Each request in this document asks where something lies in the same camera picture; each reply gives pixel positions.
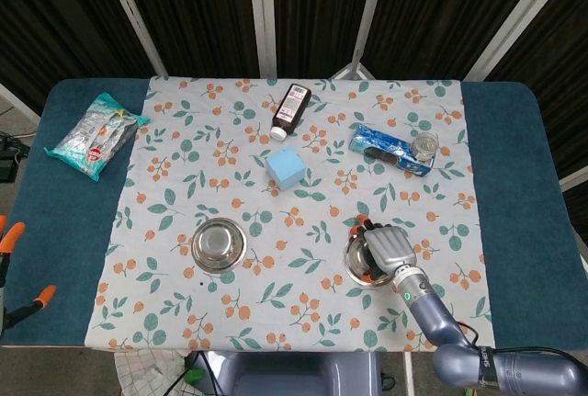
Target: bottle label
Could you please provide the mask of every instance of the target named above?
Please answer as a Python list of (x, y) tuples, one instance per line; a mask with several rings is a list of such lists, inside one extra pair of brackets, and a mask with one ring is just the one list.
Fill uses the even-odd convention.
[(284, 99), (284, 103), (280, 107), (276, 117), (286, 122), (291, 122), (296, 116), (296, 111), (300, 107), (302, 100), (306, 96), (306, 88), (293, 85)]

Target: blue package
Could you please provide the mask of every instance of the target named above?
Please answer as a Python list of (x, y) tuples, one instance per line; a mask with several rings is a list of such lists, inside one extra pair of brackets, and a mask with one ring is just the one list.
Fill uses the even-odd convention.
[(73, 130), (52, 150), (45, 148), (45, 153), (97, 182), (112, 156), (146, 123), (148, 118), (129, 113), (109, 93), (102, 93)]
[(282, 191), (298, 184), (306, 170), (304, 162), (291, 147), (270, 154), (266, 159), (266, 168)]
[(349, 149), (380, 159), (415, 175), (426, 175), (433, 167), (433, 157), (421, 162), (414, 157), (411, 144), (381, 131), (359, 125), (349, 143)]

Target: table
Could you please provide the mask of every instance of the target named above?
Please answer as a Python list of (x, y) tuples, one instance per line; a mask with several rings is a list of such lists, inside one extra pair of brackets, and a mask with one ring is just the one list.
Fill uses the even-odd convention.
[[(6, 305), (26, 302), (49, 282), (61, 295), (7, 332), (5, 345), (83, 343), (131, 143), (91, 189), (82, 175), (48, 162), (42, 146), (56, 143), (101, 91), (141, 111), (147, 83), (84, 79), (52, 90), (11, 217), (26, 221), (28, 231), (13, 257)], [(586, 347), (586, 278), (537, 101), (519, 84), (464, 83), (462, 91), (496, 345)], [(56, 221), (58, 214), (68, 220)], [(561, 284), (568, 285), (565, 293)]]

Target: green object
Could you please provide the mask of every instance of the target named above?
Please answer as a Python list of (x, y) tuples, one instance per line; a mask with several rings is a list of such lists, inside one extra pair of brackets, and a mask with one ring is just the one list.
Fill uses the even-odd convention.
[(204, 370), (202, 368), (191, 368), (184, 376), (184, 381), (186, 384), (194, 387), (202, 378), (204, 378)]

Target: robotic hand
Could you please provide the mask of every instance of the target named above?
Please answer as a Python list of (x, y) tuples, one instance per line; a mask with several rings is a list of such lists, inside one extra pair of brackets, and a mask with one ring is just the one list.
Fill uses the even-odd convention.
[(443, 382), (461, 388), (491, 387), (511, 395), (588, 394), (588, 367), (564, 352), (541, 347), (494, 350), (471, 343), (424, 271), (416, 267), (416, 255), (403, 230), (373, 224), (367, 217), (359, 219), (363, 226), (352, 233), (366, 240), (376, 265), (372, 268), (392, 276), (394, 290), (426, 338), (438, 347), (433, 365)]
[[(2, 231), (5, 226), (6, 216), (0, 215), (0, 238), (2, 237)], [(10, 264), (10, 254), (12, 254), (18, 239), (24, 231), (25, 223), (20, 222), (10, 228), (10, 231), (8, 231), (4, 238), (0, 239), (0, 336), (2, 336), (4, 330), (13, 327), (18, 322), (46, 307), (55, 293), (55, 286), (50, 285), (29, 305), (11, 311), (10, 313), (6, 312), (6, 308), (4, 307), (4, 285), (6, 283), (8, 265)]]

